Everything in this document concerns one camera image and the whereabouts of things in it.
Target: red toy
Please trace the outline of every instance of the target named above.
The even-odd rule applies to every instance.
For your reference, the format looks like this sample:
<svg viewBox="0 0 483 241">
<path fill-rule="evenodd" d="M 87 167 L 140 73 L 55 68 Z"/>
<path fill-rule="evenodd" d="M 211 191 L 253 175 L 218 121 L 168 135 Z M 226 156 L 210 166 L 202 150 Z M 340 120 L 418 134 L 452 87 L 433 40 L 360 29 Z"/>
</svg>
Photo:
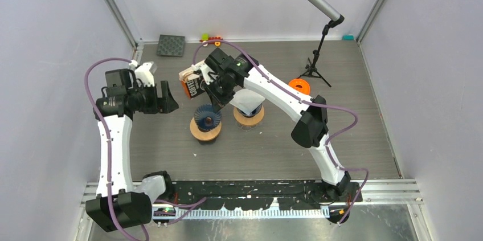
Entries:
<svg viewBox="0 0 483 241">
<path fill-rule="evenodd" d="M 208 38 L 206 38 L 205 35 L 203 35 L 202 39 L 199 40 L 199 42 L 204 43 L 207 40 L 223 40 L 223 38 L 222 37 L 208 37 Z M 215 46 L 220 46 L 222 43 L 221 42 L 215 42 L 214 44 L 215 44 Z"/>
</svg>

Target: gray floor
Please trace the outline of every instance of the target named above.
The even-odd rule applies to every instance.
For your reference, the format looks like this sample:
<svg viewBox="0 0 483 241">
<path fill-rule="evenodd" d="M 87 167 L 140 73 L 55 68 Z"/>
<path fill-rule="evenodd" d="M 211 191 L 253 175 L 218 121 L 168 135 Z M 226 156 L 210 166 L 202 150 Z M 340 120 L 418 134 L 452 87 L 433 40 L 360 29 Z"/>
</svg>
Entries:
<svg viewBox="0 0 483 241">
<path fill-rule="evenodd" d="M 268 71 L 288 83 L 303 72 L 307 57 L 317 42 L 253 42 L 240 43 Z M 213 145 L 200 145 L 189 131 L 195 109 L 209 103 L 203 94 L 189 100 L 178 79 L 178 73 L 190 66 L 197 44 L 187 44 L 182 58 L 158 57 L 155 45 L 144 48 L 142 60 L 155 61 L 157 82 L 168 80 L 179 109 L 168 115 L 134 117 L 130 143 L 133 179 L 146 173 L 167 170 L 172 179 L 302 179 L 320 178 L 310 153 L 292 141 L 294 122 L 278 107 L 264 102 L 265 117 L 261 125 L 248 132 L 235 124 L 232 107 L 222 110 L 223 128 Z M 221 48 L 236 56 L 229 46 Z M 201 49 L 204 59 L 213 47 Z M 347 168 L 365 167 L 371 178 L 398 178 L 398 172 L 384 133 L 362 56 L 355 42 L 324 43 L 318 62 L 320 72 L 332 83 L 329 88 L 320 79 L 308 79 L 311 95 L 320 94 L 328 104 L 340 105 L 359 114 L 359 124 L 340 135 L 332 143 Z M 329 132 L 349 125 L 353 117 L 344 112 L 329 111 Z M 353 178 L 364 174 L 351 173 Z"/>
<path fill-rule="evenodd" d="M 150 240 L 417 240 L 407 205 L 354 206 L 349 220 L 340 228 L 325 219 L 231 219 L 183 220 L 158 228 L 146 225 Z M 144 240 L 140 227 L 128 232 Z M 118 231 L 106 233 L 97 225 L 91 241 L 124 240 Z"/>
</svg>

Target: toy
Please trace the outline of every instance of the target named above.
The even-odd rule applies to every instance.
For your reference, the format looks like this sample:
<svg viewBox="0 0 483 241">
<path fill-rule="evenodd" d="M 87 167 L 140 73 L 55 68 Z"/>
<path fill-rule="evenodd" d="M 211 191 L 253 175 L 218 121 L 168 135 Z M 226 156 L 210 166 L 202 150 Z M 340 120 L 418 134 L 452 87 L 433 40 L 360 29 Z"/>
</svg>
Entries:
<svg viewBox="0 0 483 241">
<path fill-rule="evenodd" d="M 354 36 L 353 35 L 344 35 L 344 36 L 342 36 L 342 40 L 354 40 Z"/>
<path fill-rule="evenodd" d="M 204 43 L 206 42 L 207 40 L 223 40 L 222 37 L 209 37 L 208 36 L 208 33 L 203 33 L 203 35 L 201 36 L 201 40 L 199 40 L 200 43 Z M 215 46 L 216 47 L 219 47 L 221 46 L 222 43 L 221 42 L 215 42 Z"/>
</svg>

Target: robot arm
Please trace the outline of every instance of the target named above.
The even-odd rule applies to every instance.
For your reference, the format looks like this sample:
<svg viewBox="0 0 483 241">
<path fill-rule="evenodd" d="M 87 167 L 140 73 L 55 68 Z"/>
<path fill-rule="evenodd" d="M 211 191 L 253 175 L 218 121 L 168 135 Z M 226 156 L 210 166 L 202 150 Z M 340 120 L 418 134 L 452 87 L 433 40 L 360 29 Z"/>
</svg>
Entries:
<svg viewBox="0 0 483 241">
<path fill-rule="evenodd" d="M 129 138 L 134 113 L 170 113 L 178 109 L 167 81 L 160 82 L 162 97 L 158 97 L 153 76 L 156 71 L 154 63 L 138 66 L 136 61 L 132 61 L 129 66 L 130 69 L 105 73 L 107 86 L 103 87 L 103 96 L 96 101 L 96 106 L 109 126 L 114 209 L 123 228 L 151 221 L 151 205 L 167 190 L 165 178 L 169 178 L 165 172 L 154 173 L 145 177 L 141 185 L 134 189 L 129 163 Z M 109 232 L 116 228 L 107 208 L 108 147 L 101 121 L 98 122 L 98 127 L 101 136 L 101 172 L 96 190 L 97 198 L 87 201 L 85 209 L 102 229 Z"/>
<path fill-rule="evenodd" d="M 320 169 L 322 180 L 334 191 L 333 196 L 341 195 L 350 182 L 350 176 L 348 172 L 340 169 L 342 166 L 337 160 L 331 144 L 328 144 L 328 148 L 336 164 L 331 161 L 325 148 L 326 140 L 329 137 L 327 110 L 302 102 L 305 100 L 326 104 L 325 99 L 321 96 L 312 98 L 291 88 L 269 73 L 256 60 L 254 61 L 271 82 L 263 77 L 243 55 L 233 58 L 219 48 L 215 49 L 203 63 L 192 66 L 192 70 L 203 77 L 206 83 L 205 90 L 216 111 L 222 109 L 233 99 L 236 86 L 250 89 L 280 107 L 296 122 L 291 134 L 293 140 L 300 146 L 309 149 Z M 294 99 L 286 91 L 298 95 L 301 101 Z"/>
</svg>

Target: microphone stand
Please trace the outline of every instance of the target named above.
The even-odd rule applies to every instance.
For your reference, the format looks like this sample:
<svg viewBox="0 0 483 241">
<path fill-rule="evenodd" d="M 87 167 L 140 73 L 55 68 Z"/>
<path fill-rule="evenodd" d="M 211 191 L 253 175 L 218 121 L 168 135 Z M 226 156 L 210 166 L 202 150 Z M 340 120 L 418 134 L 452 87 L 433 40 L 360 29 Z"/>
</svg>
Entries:
<svg viewBox="0 0 483 241">
<path fill-rule="evenodd" d="M 330 85 L 330 83 L 318 72 L 316 64 L 317 64 L 317 61 L 318 61 L 318 57 L 320 56 L 320 48 L 322 48 L 322 44 L 324 42 L 325 36 L 329 33 L 329 29 L 335 27 L 336 25 L 338 25 L 340 23 L 341 23 L 341 21 L 340 22 L 339 21 L 334 22 L 334 21 L 331 20 L 328 24 L 326 24 L 324 26 L 324 29 L 322 30 L 322 39 L 320 39 L 320 43 L 318 44 L 318 48 L 317 48 L 317 50 L 312 51 L 312 53 L 314 54 L 313 61 L 311 62 L 310 58 L 308 58 L 309 63 L 305 66 L 306 71 L 302 75 L 298 76 L 298 78 L 300 78 L 300 77 L 316 77 L 316 78 L 319 78 L 319 79 L 322 79 L 323 81 L 325 81 L 325 83 L 329 87 L 332 87 L 332 85 Z"/>
</svg>

